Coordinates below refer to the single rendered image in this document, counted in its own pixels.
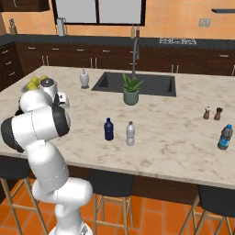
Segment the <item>dark blue glass bottle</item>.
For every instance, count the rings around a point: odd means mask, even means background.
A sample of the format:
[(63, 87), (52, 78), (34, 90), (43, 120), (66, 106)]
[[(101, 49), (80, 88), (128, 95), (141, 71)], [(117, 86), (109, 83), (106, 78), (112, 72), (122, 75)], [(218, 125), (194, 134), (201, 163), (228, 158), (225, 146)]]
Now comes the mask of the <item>dark blue glass bottle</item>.
[(105, 139), (106, 140), (114, 139), (114, 125), (111, 122), (109, 117), (106, 119), (106, 123), (104, 125), (104, 129), (105, 129)]

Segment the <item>dark brown cupboard run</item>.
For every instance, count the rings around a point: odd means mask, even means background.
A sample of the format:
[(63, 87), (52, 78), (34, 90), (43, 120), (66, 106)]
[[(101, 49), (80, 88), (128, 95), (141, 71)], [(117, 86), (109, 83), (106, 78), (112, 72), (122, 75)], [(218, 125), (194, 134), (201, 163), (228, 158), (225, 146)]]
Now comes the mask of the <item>dark brown cupboard run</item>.
[(18, 42), (24, 74), (40, 66), (136, 70), (235, 76), (235, 50), (140, 47), (134, 60), (131, 46)]

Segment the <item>grey-green plant pot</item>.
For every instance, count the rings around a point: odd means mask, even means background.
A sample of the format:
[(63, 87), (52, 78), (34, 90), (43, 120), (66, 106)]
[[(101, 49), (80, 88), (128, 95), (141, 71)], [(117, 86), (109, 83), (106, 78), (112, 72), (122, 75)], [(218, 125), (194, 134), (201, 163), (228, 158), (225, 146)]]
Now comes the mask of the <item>grey-green plant pot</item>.
[(128, 106), (135, 106), (139, 102), (139, 92), (134, 93), (124, 92), (123, 94), (124, 103)]

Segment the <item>dark brown drawer unit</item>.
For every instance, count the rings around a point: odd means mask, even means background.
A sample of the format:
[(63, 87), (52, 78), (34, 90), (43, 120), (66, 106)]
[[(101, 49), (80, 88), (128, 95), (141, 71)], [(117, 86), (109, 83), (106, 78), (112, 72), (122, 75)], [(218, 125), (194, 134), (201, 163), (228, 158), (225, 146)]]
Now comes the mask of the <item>dark brown drawer unit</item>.
[(22, 77), (22, 69), (14, 42), (0, 46), (0, 92)]

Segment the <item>green plant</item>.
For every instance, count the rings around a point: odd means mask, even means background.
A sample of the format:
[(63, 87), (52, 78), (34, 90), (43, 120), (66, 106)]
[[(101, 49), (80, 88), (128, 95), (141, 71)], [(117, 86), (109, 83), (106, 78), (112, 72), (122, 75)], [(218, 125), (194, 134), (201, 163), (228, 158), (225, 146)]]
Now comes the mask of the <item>green plant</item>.
[(124, 79), (123, 89), (128, 93), (135, 93), (139, 91), (140, 86), (143, 84), (143, 81), (137, 82), (136, 78), (130, 80), (124, 73), (123, 73), (123, 79)]

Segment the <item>clear plastic bottle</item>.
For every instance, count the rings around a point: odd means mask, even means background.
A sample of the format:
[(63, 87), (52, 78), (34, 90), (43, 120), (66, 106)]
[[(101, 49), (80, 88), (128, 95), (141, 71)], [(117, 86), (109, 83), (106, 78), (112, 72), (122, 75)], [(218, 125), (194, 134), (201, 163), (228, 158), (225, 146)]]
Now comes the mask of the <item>clear plastic bottle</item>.
[(134, 145), (135, 127), (134, 127), (132, 121), (130, 121), (129, 124), (128, 124), (128, 126), (127, 126), (126, 134), (127, 134), (126, 143), (127, 143), (129, 146), (133, 146), (133, 145)]

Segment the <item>white small appliance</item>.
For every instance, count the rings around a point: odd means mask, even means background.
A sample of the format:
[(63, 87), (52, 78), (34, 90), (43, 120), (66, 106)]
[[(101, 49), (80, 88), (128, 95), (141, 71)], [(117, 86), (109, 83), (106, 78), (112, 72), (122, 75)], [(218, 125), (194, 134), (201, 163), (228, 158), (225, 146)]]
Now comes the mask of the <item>white small appliance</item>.
[(57, 29), (58, 29), (59, 36), (64, 37), (67, 35), (65, 23), (66, 23), (66, 20), (64, 18), (62, 17), (57, 18)]

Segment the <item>black stool with wooden legs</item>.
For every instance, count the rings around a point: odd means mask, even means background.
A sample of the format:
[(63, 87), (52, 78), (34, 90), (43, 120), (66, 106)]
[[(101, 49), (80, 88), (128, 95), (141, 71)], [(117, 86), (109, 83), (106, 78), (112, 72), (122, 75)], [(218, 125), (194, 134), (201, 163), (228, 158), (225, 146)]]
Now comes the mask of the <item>black stool with wooden legs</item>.
[(190, 218), (193, 219), (194, 235), (200, 235), (206, 218), (220, 219), (215, 235), (219, 234), (223, 223), (227, 224), (229, 235), (235, 235), (235, 229), (229, 224), (229, 218), (235, 218), (235, 189), (198, 185), (197, 191), (179, 235), (183, 235)]
[[(10, 206), (11, 212), (13, 214), (13, 218), (16, 222), (18, 235), (23, 235), (23, 233), (16, 213), (17, 208), (36, 212), (39, 217), (39, 222), (42, 226), (44, 234), (48, 235), (47, 227), (39, 209), (39, 201), (36, 200), (32, 195), (32, 185), (28, 178), (29, 172), (30, 167), (26, 159), (0, 155), (0, 182), (4, 189), (8, 205)], [(7, 180), (20, 180), (20, 184), (17, 186), (16, 190), (13, 193), (10, 193)], [(20, 206), (13, 203), (13, 198), (22, 185), (26, 187), (33, 207)]]
[[(132, 174), (93, 169), (89, 173), (88, 181), (93, 187), (94, 194), (93, 234), (97, 235), (97, 226), (101, 225), (123, 229), (125, 231), (125, 235), (129, 235), (129, 227), (134, 228), (131, 199), (134, 176)], [(109, 223), (105, 221), (106, 199), (122, 203), (123, 224)]]

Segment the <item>grey tap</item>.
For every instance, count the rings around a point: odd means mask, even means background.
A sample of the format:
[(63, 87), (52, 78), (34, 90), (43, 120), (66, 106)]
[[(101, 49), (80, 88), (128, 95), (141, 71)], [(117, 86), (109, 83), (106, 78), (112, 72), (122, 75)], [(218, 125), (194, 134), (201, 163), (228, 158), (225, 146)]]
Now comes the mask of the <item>grey tap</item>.
[(136, 71), (136, 60), (140, 59), (140, 46), (139, 46), (139, 39), (134, 39), (134, 47), (133, 47), (133, 54), (132, 54), (132, 79), (135, 78), (135, 71)]

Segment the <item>dark sink basin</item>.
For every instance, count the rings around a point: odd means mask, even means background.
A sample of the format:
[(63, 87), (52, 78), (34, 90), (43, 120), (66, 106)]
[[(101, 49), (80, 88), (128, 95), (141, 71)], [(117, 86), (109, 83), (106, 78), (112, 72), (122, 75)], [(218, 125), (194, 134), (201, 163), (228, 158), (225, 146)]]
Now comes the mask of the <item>dark sink basin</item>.
[[(162, 95), (176, 97), (175, 78), (171, 75), (136, 74), (141, 95)], [(96, 82), (93, 91), (122, 93), (124, 87), (123, 73), (104, 72)]]

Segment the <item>grey-brown bottle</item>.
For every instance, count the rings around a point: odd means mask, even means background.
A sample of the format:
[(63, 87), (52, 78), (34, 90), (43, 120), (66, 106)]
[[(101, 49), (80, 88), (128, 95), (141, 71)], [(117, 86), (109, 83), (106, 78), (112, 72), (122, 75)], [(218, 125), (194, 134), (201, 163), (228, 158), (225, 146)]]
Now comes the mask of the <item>grey-brown bottle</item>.
[(11, 35), (16, 35), (17, 34), (17, 27), (15, 25), (15, 21), (14, 21), (13, 18), (9, 19), (9, 24), (10, 24), (10, 27), (9, 27), (10, 34)]

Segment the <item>black-framed window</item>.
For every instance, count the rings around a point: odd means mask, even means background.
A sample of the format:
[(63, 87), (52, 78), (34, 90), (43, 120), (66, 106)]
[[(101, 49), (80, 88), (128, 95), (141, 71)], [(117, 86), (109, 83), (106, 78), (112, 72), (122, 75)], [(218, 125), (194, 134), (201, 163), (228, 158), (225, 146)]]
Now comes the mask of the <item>black-framed window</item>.
[(54, 19), (70, 25), (145, 25), (147, 0), (51, 0)]

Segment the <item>dark brown island cabinet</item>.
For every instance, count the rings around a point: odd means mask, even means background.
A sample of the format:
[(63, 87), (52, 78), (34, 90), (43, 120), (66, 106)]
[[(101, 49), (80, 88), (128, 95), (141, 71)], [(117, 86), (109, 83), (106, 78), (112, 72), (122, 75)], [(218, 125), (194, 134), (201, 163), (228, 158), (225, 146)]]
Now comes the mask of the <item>dark brown island cabinet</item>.
[[(68, 166), (71, 177), (88, 180), (91, 170), (79, 166)], [(197, 195), (197, 185), (163, 180), (145, 176), (134, 176), (132, 196), (148, 197), (163, 201), (192, 205)]]

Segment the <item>hob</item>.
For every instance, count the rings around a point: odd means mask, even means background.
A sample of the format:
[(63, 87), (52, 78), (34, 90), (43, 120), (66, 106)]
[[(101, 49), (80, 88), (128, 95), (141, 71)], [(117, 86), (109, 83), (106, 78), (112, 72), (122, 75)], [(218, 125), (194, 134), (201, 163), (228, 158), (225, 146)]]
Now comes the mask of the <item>hob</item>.
[(189, 38), (160, 38), (160, 43), (171, 45), (196, 45), (196, 40)]

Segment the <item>brown shaker with dark top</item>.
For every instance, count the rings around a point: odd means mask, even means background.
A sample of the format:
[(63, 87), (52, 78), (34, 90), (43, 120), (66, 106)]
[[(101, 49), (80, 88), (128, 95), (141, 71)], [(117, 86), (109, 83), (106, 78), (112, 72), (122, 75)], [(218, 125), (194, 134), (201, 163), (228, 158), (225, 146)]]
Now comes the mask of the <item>brown shaker with dark top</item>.
[(223, 108), (221, 108), (221, 107), (218, 107), (217, 108), (217, 113), (216, 113), (216, 115), (214, 116), (214, 119), (215, 120), (220, 120), (220, 117), (221, 117), (221, 112), (223, 111)]

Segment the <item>grey bottle with blue label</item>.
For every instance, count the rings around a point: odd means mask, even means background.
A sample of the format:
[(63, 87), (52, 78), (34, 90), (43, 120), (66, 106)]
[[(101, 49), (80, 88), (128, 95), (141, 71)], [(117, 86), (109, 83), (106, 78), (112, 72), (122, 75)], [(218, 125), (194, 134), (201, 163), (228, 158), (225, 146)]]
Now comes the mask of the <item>grey bottle with blue label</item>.
[(229, 141), (233, 134), (233, 128), (231, 124), (228, 124), (222, 131), (220, 139), (218, 141), (218, 148), (221, 150), (226, 150), (229, 147)]

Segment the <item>dark brown wall cupboard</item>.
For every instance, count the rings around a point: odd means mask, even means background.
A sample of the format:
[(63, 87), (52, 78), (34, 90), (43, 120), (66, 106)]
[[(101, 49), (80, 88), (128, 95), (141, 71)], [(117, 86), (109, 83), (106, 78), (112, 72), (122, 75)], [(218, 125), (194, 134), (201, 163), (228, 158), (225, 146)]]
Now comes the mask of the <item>dark brown wall cupboard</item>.
[(43, 12), (49, 9), (49, 0), (0, 0), (0, 12)]

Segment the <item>grey wall socket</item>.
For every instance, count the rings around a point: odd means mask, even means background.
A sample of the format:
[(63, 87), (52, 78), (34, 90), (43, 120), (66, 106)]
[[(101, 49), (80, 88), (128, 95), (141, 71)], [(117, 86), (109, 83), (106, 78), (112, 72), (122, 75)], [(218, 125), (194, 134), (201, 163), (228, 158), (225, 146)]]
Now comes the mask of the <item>grey wall socket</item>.
[(200, 28), (209, 28), (210, 27), (210, 18), (200, 18), (198, 22), (198, 26)]

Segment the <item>dark wall shelf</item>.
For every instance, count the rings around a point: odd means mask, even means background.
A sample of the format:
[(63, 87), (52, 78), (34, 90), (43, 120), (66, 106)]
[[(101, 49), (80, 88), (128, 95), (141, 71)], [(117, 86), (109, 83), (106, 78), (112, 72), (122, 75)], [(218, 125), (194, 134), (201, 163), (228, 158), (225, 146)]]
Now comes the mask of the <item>dark wall shelf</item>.
[(211, 9), (213, 13), (216, 14), (235, 14), (235, 9)]

